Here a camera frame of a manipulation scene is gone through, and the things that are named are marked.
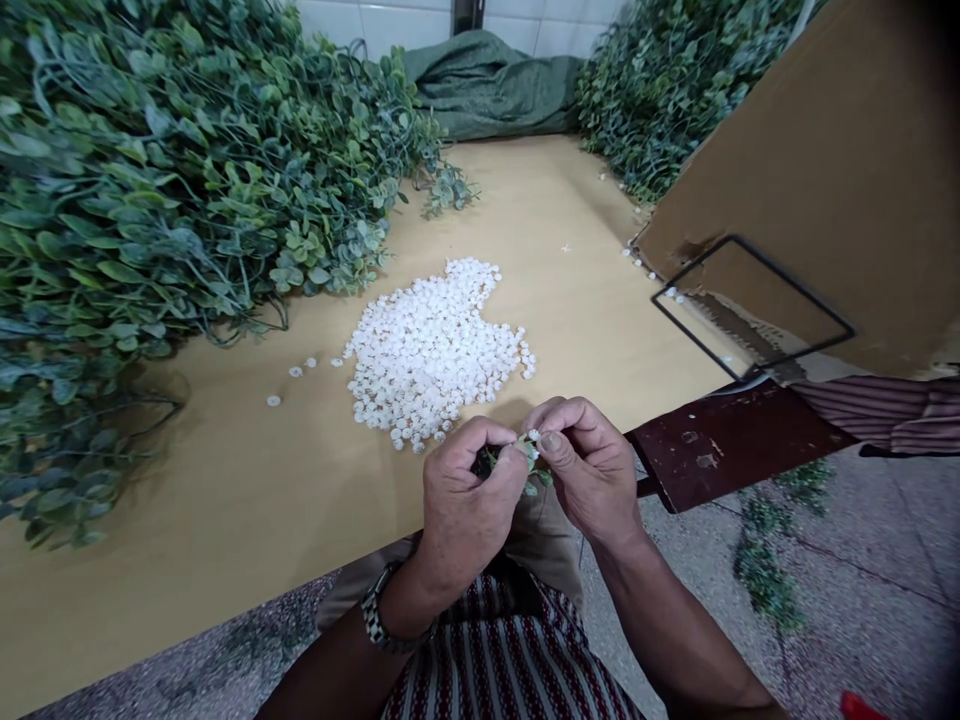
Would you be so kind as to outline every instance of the striped clothing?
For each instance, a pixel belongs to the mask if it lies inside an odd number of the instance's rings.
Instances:
[[[407,663],[384,718],[643,718],[560,592],[498,556]]]
[[[871,376],[790,386],[817,415],[894,453],[960,454],[960,380]]]

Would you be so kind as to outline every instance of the black metal wire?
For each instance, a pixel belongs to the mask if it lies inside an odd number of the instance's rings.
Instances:
[[[737,375],[722,359],[720,359],[716,353],[714,353],[710,348],[708,348],[696,335],[694,335],[683,323],[677,320],[672,313],[668,312],[667,309],[660,303],[660,297],[663,296],[671,287],[676,287],[677,282],[683,279],[686,275],[692,272],[694,269],[701,267],[704,261],[707,260],[711,255],[715,255],[722,248],[730,244],[738,245],[740,248],[749,253],[755,260],[757,260],[761,265],[770,270],[774,275],[784,281],[787,285],[792,287],[800,296],[805,300],[808,300],[814,307],[822,311],[827,317],[833,320],[837,325],[843,328],[843,331],[831,338],[823,340],[821,342],[815,343],[804,350],[799,352],[785,354],[782,357],[776,358],[772,362],[767,363],[753,363],[743,375]],[[791,360],[797,360],[799,358],[810,355],[811,353],[820,352],[821,350],[826,350],[829,347],[834,345],[839,345],[842,342],[846,342],[853,337],[856,337],[857,331],[847,320],[845,320],[840,313],[827,305],[823,300],[818,298],[813,291],[807,288],[803,283],[801,283],[796,278],[792,277],[786,270],[777,265],[773,260],[768,258],[762,252],[757,250],[753,245],[751,245],[747,240],[740,235],[727,235],[716,243],[714,243],[710,248],[705,252],[701,253],[695,259],[689,261],[684,265],[683,269],[674,275],[670,280],[668,280],[663,289],[655,293],[653,297],[650,298],[650,301],[659,308],[660,312],[670,318],[670,321],[676,325],[684,335],[686,335],[693,343],[700,348],[706,355],[713,360],[717,365],[723,368],[723,371],[727,373],[730,377],[733,378],[734,382],[742,383],[745,382],[756,374],[769,370],[770,368],[776,367],[777,365],[782,365],[785,362],[790,362]]]

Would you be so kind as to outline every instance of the gray floor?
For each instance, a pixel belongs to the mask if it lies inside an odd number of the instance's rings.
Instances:
[[[778,539],[797,580],[805,629],[782,637],[750,609],[734,579],[735,497],[644,520],[674,571],[795,718],[839,718],[852,690],[897,720],[933,718],[957,675],[960,637],[960,461],[832,458],[823,519],[801,516]],[[588,544],[580,570],[593,651],[651,720],[663,706],[620,631]],[[313,638],[316,603],[334,575],[34,713],[33,718],[249,718]]]

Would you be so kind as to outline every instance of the pile of white flowers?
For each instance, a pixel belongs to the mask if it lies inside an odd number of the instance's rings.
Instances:
[[[406,441],[421,453],[428,438],[446,438],[462,406],[495,402],[521,364],[533,377],[526,331],[480,317],[499,270],[472,257],[448,260],[446,277],[415,280],[367,306],[343,351],[357,358],[347,385],[356,422],[389,431],[397,450]]]

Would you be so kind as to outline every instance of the metal watch band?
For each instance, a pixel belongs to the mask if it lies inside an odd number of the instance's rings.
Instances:
[[[433,621],[430,628],[420,637],[414,640],[401,640],[390,636],[387,629],[383,626],[380,619],[380,598],[383,595],[383,589],[387,586],[390,578],[400,569],[403,563],[391,562],[383,569],[377,581],[370,586],[363,600],[360,602],[360,610],[363,613],[363,624],[367,629],[367,637],[370,642],[376,645],[384,652],[391,655],[407,655],[412,653],[425,642],[433,638],[437,632],[437,620]]]

